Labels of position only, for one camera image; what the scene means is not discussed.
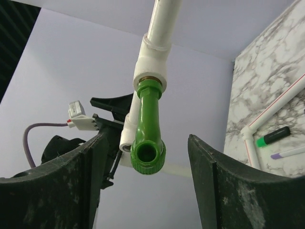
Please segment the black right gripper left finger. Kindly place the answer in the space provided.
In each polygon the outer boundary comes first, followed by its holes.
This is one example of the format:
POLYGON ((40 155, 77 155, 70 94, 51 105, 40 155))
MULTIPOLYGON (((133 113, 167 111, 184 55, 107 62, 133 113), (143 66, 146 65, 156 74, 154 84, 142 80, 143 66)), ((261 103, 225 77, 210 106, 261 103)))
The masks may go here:
POLYGON ((108 149, 100 133, 43 165, 1 178, 1 228, 91 229, 108 149))

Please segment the white pvc pipe frame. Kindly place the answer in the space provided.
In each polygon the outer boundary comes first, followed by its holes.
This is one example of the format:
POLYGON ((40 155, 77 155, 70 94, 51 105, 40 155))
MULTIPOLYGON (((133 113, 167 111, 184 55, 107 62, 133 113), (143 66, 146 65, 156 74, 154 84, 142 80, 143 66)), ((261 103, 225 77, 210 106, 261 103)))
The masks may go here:
MULTIPOLYGON (((162 93, 167 87, 166 62, 181 4, 179 0, 154 3, 150 26, 142 38, 135 65, 131 108, 121 133, 122 166, 132 167, 131 148, 140 108, 138 84, 153 79, 161 84, 162 93)), ((270 157, 304 146, 305 119, 301 114, 304 94, 305 3, 296 0, 234 60, 224 153, 265 172, 286 177, 304 174, 301 156, 288 162, 270 157), (265 147, 256 146, 257 139, 285 126, 290 128, 290 136, 265 147)), ((191 176, 189 168, 166 162, 159 172, 191 176)))

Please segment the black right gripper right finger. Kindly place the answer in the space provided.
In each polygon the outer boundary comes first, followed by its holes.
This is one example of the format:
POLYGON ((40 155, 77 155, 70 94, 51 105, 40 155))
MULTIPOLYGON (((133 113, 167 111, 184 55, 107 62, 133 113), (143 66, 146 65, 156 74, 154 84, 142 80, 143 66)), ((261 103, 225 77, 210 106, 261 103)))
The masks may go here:
POLYGON ((188 154, 204 229, 302 229, 305 178, 247 166, 195 135, 188 154))

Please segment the green water faucet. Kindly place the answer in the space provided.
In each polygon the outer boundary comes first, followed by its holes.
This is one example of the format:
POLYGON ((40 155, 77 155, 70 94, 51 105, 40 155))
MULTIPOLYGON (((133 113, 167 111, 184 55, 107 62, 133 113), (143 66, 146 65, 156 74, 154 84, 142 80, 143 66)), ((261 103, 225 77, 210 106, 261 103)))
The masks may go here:
POLYGON ((159 124, 159 99, 162 86, 153 79, 138 84, 139 118, 131 148, 132 167, 143 175, 158 173, 165 163, 166 146, 159 124))

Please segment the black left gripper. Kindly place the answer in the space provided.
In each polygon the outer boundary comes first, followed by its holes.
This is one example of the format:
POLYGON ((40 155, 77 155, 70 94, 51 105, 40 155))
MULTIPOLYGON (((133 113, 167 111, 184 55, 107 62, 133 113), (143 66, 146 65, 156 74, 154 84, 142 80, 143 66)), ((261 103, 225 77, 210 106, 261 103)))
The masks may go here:
MULTIPOLYGON (((133 93, 115 98, 93 97, 90 100, 90 104, 93 107, 111 112, 114 119, 125 119, 126 115, 130 111, 132 98, 133 93)), ((104 157, 104 168, 101 183, 101 189, 106 189, 113 186, 113 182, 111 180, 114 179, 119 161, 122 157, 122 151, 119 149, 119 138, 121 137, 123 124, 117 120, 110 121, 101 118, 97 114, 93 114, 92 117, 99 134, 108 130, 106 135, 108 149, 105 151, 106 156, 104 157)))

